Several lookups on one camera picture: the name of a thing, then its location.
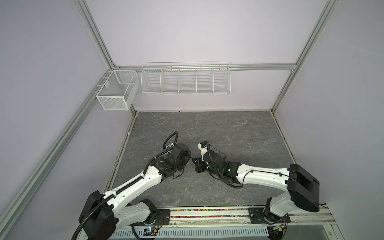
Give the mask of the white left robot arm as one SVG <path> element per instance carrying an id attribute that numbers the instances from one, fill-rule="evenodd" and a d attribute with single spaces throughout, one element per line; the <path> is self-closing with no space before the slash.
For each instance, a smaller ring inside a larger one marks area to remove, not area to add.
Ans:
<path id="1" fill-rule="evenodd" d="M 116 230 L 135 223 L 154 221 L 156 206 L 149 200 L 131 205 L 132 200 L 146 190 L 158 185 L 176 171 L 183 171 L 192 157 L 189 147 L 174 144 L 153 157 L 143 172 L 124 184 L 100 193 L 91 193 L 79 217 L 79 226 L 72 239 L 84 231 L 90 240 L 107 240 Z"/>

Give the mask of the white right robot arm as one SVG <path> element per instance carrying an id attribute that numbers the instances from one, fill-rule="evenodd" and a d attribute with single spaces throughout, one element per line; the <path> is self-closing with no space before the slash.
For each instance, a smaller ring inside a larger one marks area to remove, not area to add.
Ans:
<path id="1" fill-rule="evenodd" d="M 320 210 L 320 182 L 302 166 L 288 168 L 260 168 L 238 162 L 227 162 L 219 154 L 203 148 L 201 157 L 193 159 L 197 173 L 207 172 L 230 187 L 241 189 L 253 184 L 283 191 L 270 197 L 265 205 L 265 216 L 283 217 L 303 210 L 317 213 Z"/>

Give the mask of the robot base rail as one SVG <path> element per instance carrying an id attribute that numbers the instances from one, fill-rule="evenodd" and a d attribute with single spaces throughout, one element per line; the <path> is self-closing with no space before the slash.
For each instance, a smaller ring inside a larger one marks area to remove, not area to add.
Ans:
<path id="1" fill-rule="evenodd" d="M 118 227 L 113 218 L 95 228 L 84 227 L 90 240 L 129 239 L 161 240 L 175 238 L 241 238 L 267 237 L 283 239 L 286 230 L 294 226 L 321 226 L 329 240 L 341 240 L 343 236 L 331 213 L 322 208 L 317 214 L 294 211 L 271 225 L 262 223 L 263 207 L 192 207 L 159 208 L 148 215 L 143 223 L 133 220 L 145 216 L 144 205 L 136 209 L 127 207 L 119 215 L 124 219 Z"/>

